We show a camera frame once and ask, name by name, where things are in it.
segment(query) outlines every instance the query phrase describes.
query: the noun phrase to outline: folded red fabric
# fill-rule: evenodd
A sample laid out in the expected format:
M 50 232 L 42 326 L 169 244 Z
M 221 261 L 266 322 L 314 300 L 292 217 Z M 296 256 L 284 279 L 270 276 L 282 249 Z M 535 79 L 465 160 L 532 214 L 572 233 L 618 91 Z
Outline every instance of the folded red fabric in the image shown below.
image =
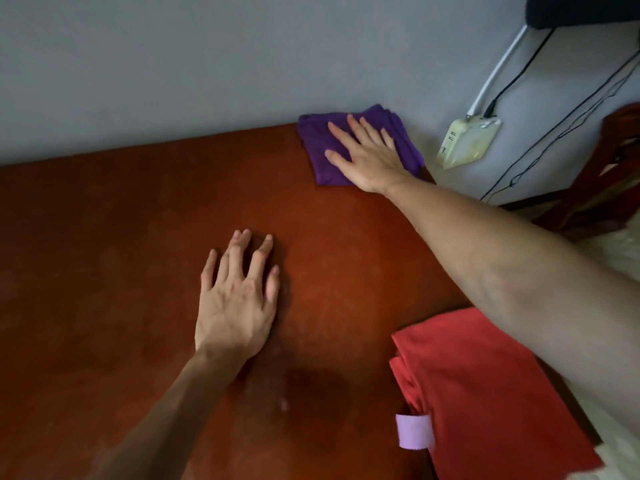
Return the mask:
M 391 369 L 431 415 L 440 480 L 564 480 L 602 465 L 533 353 L 476 308 L 393 334 Z

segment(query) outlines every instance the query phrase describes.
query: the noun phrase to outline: gray wall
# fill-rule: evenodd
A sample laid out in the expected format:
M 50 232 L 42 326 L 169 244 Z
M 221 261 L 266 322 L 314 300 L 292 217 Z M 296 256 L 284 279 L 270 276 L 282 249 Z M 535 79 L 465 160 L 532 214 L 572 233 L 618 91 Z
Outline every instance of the gray wall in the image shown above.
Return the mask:
M 439 183 L 478 196 L 636 47 L 634 23 L 559 30 L 501 101 L 505 123 L 485 158 L 439 170 L 446 129 L 524 23 L 524 2 L 0 0 L 0 162 L 380 102 L 405 120 Z M 543 36 L 526 37 L 494 93 Z M 601 116 L 640 100 L 639 80 L 494 202 L 568 185 Z

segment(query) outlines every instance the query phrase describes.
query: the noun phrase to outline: white electrical box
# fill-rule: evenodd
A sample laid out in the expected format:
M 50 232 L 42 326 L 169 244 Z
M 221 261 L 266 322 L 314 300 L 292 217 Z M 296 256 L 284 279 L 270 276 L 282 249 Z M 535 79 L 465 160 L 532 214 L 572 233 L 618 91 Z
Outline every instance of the white electrical box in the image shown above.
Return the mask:
M 437 162 L 447 169 L 482 158 L 501 124 L 498 118 L 480 116 L 468 121 L 453 121 L 440 147 Z

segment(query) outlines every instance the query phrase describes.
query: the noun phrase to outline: black wire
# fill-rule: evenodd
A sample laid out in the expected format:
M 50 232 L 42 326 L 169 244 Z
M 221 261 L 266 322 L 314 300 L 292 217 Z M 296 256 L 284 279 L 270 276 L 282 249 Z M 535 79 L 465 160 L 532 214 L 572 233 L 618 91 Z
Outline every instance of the black wire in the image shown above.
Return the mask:
M 532 144 L 530 147 L 527 148 L 527 150 L 521 154 L 521 156 L 519 156 L 519 158 L 517 158 L 516 161 L 514 161 L 511 165 L 509 165 L 509 167 L 507 168 L 507 170 L 504 171 L 504 173 L 500 176 L 500 178 L 498 178 L 498 180 L 495 181 L 495 183 L 492 185 L 492 187 L 487 190 L 487 192 L 480 197 L 480 200 L 484 200 L 484 198 L 489 195 L 492 190 L 494 188 L 496 188 L 498 186 L 498 184 L 500 184 L 500 181 L 507 175 L 508 172 L 510 172 L 510 170 L 516 166 L 517 163 L 519 163 L 519 161 L 521 161 L 525 156 L 527 156 L 527 154 L 533 150 L 533 148 L 535 148 L 542 140 L 544 140 L 544 138 L 546 138 L 547 136 L 549 136 L 551 133 L 553 133 L 553 131 L 555 131 L 556 128 L 558 128 L 558 126 L 560 126 L 562 123 L 564 123 L 566 120 L 568 120 L 571 115 L 578 111 L 578 109 L 580 109 L 580 107 L 585 104 L 589 99 L 591 99 L 592 97 L 594 97 L 596 94 L 598 94 L 603 87 L 605 87 L 608 83 L 611 82 L 611 80 L 617 76 L 620 71 L 622 71 L 630 62 L 632 62 L 638 55 L 640 55 L 640 50 L 636 50 L 636 52 L 629 57 L 622 65 L 620 65 L 620 67 L 618 67 L 613 74 L 611 74 L 606 81 L 604 81 L 600 87 L 598 87 L 594 92 L 592 92 L 590 95 L 588 95 L 585 99 L 582 100 L 582 102 L 580 104 L 578 104 L 576 107 L 574 107 L 569 114 L 567 114 L 564 118 L 562 118 L 553 128 L 549 129 L 549 131 L 547 131 L 546 133 L 544 133 L 544 135 L 542 135 L 534 144 Z
M 551 148 L 551 146 L 553 144 L 555 144 L 556 141 L 564 138 L 565 136 L 567 136 L 569 133 L 571 133 L 572 131 L 575 131 L 576 129 L 580 128 L 581 126 L 583 126 L 583 124 L 585 124 L 587 122 L 587 120 L 591 117 L 591 115 L 596 112 L 598 110 L 598 108 L 604 103 L 604 101 L 606 101 L 607 99 L 615 96 L 616 94 L 618 94 L 619 90 L 627 83 L 627 81 L 629 80 L 629 78 L 631 78 L 632 74 L 636 71 L 636 69 L 638 68 L 638 66 L 640 66 L 640 63 L 636 63 L 636 65 L 633 67 L 633 69 L 631 69 L 631 71 L 629 71 L 629 73 L 624 76 L 624 78 L 620 79 L 619 81 L 617 81 L 615 84 L 613 84 L 613 86 L 609 89 L 610 91 L 612 91 L 610 94 L 608 94 L 607 96 L 603 96 L 601 97 L 598 101 L 596 101 L 596 103 L 592 104 L 590 106 L 590 108 L 588 108 L 585 112 L 581 113 L 580 116 L 578 116 L 576 119 L 573 120 L 573 122 L 571 123 L 571 125 L 569 126 L 569 128 L 565 129 L 562 133 L 560 133 L 558 136 L 556 136 L 546 147 L 544 150 L 542 150 L 542 152 L 539 154 L 539 156 L 533 160 L 528 167 L 526 167 L 523 171 L 521 171 L 519 174 L 517 174 L 516 176 L 514 176 L 510 181 L 508 185 L 505 185 L 503 188 L 501 188 L 500 190 L 496 190 L 496 192 L 492 193 L 491 196 L 489 197 L 489 201 L 491 201 L 492 197 L 500 192 L 502 192 L 503 190 L 507 190 L 512 188 L 514 185 L 516 185 L 520 179 L 522 178 L 522 176 L 528 172 L 529 170 L 531 170 L 533 167 L 535 167 L 535 165 L 540 161 L 540 159 L 544 156 L 544 154 L 548 151 L 549 148 Z M 578 120 L 580 120 L 581 117 L 584 117 L 584 119 L 582 120 L 582 122 L 576 126 L 576 127 L 572 127 L 576 122 L 578 122 Z
M 491 101 L 489 106 L 487 106 L 486 111 L 484 112 L 483 118 L 491 118 L 493 116 L 493 112 L 495 111 L 495 105 L 498 103 L 498 99 L 500 99 L 500 96 L 505 94 L 505 92 L 507 92 L 508 88 L 512 87 L 512 85 L 514 85 L 516 83 L 516 81 L 519 78 L 521 78 L 522 74 L 524 74 L 524 72 L 527 71 L 527 69 L 529 68 L 529 66 L 533 62 L 533 60 L 538 56 L 538 54 L 540 53 L 540 50 L 542 50 L 542 48 L 545 46 L 545 44 L 548 42 L 548 40 L 551 38 L 551 35 L 553 35 L 555 31 L 556 31 L 556 29 L 551 29 L 549 31 L 549 33 L 547 34 L 545 39 L 542 40 L 542 43 L 538 46 L 536 51 L 533 53 L 533 55 L 529 59 L 529 62 L 526 63 L 526 65 L 522 68 L 520 73 L 510 83 L 508 83 L 506 85 L 506 87 L 503 88 L 503 90 L 501 90 L 496 97 L 493 98 L 493 101 Z

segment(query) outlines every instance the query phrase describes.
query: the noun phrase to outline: white cable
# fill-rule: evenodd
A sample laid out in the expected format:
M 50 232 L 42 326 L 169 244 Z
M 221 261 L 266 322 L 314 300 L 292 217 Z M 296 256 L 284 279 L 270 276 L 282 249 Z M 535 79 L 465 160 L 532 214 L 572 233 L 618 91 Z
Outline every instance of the white cable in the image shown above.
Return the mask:
M 500 62 L 498 62 L 498 64 L 493 68 L 493 71 L 491 72 L 491 75 L 489 76 L 489 79 L 486 80 L 486 82 L 484 83 L 484 86 L 482 86 L 482 89 L 480 89 L 480 93 L 476 97 L 476 100 L 474 101 L 473 104 L 471 104 L 471 107 L 469 108 L 469 110 L 467 112 L 467 120 L 469 120 L 473 115 L 476 114 L 478 106 L 480 106 L 480 103 L 482 102 L 482 99 L 484 98 L 484 95 L 486 94 L 487 90 L 489 90 L 489 87 L 491 87 L 491 84 L 492 84 L 493 80 L 495 79 L 495 76 L 498 75 L 498 72 L 500 72 L 500 69 L 502 68 L 504 63 L 507 62 L 507 59 L 513 53 L 513 51 L 516 49 L 516 47 L 518 46 L 518 44 L 520 43 L 520 41 L 524 37 L 525 33 L 527 33 L 528 29 L 529 29 L 529 27 L 526 26 L 526 25 L 523 28 L 520 29 L 520 31 L 518 32 L 518 35 L 516 35 L 516 38 L 513 39 L 513 42 L 511 42 L 511 45 L 509 46 L 507 51 L 504 53 L 504 55 L 500 59 Z

